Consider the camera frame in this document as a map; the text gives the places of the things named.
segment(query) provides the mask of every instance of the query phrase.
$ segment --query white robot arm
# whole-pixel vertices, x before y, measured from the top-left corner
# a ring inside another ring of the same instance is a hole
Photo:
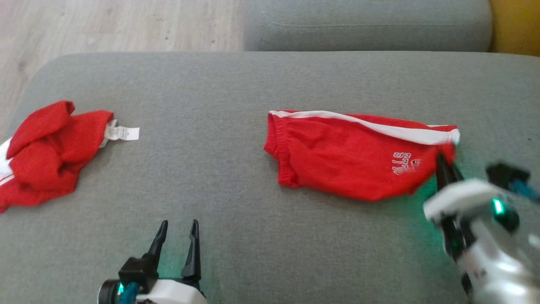
[[[167,235],[163,221],[150,246],[140,259],[130,257],[118,272],[119,280],[105,281],[98,294],[98,304],[207,304],[200,291],[201,279],[199,222],[193,220],[191,245],[181,278],[159,278],[161,247]]]
[[[510,233],[517,212],[499,197],[504,190],[482,180],[463,180],[456,166],[437,158],[439,192],[424,204],[438,226],[472,304],[537,304],[540,287],[529,259]]]

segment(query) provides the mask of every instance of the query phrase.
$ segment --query red garment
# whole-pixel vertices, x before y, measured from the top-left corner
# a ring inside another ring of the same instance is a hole
[[[265,151],[278,161],[278,183],[364,201],[412,194],[448,161],[455,125],[328,111],[270,111]]]
[[[70,116],[74,110],[72,102],[59,101],[35,111],[17,129],[5,156],[12,176],[0,179],[0,212],[75,190],[79,172],[97,153],[113,114],[100,110]]]

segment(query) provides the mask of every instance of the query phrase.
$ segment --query clothing label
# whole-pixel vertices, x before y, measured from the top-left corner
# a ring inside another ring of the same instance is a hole
[[[139,139],[139,130],[140,128],[127,128],[122,127],[121,125],[116,126],[117,120],[111,120],[107,123],[105,127],[105,134],[103,136],[103,142],[99,145],[100,148],[103,148],[108,140],[124,140],[124,141],[136,141]]]

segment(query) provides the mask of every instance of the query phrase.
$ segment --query green led light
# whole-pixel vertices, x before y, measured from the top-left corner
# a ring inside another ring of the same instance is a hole
[[[493,199],[493,206],[495,206],[495,213],[501,214],[504,212],[503,203],[498,199]]]

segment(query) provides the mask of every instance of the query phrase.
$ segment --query gray sofa cushion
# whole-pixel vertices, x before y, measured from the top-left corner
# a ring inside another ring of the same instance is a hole
[[[488,0],[248,0],[252,51],[487,51]]]
[[[95,303],[161,220],[159,272],[178,275],[200,222],[209,303],[465,303],[460,276],[415,196],[363,203],[277,184],[262,146],[272,109],[368,113],[456,123],[457,161],[530,168],[540,188],[540,59],[431,52],[71,55],[41,69],[10,133],[61,99],[113,111],[140,140],[109,142],[75,193],[0,220],[0,302]],[[540,208],[517,200],[523,227]]]

